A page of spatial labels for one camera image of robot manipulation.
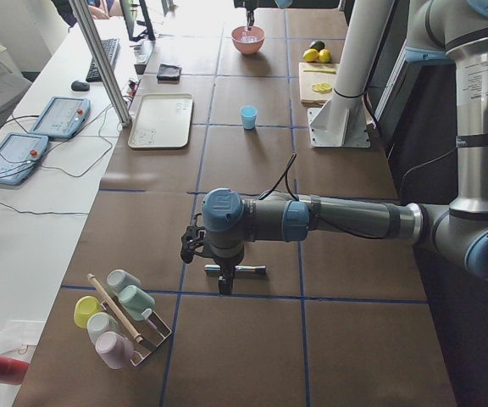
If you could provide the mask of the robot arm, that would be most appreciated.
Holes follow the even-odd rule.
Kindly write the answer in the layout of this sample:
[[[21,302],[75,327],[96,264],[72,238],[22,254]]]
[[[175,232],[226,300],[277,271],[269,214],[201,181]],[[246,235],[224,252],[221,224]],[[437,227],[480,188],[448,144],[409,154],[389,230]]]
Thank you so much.
[[[235,8],[246,10],[246,28],[250,30],[255,25],[255,10],[258,8],[306,8],[308,1],[297,0],[233,0]]]
[[[412,1],[404,53],[412,63],[454,64],[457,135],[450,151],[404,172],[401,204],[276,188],[249,199],[218,188],[181,239],[181,258],[212,259],[219,292],[229,295],[246,272],[246,243],[335,231],[406,240],[488,282],[488,1]]]

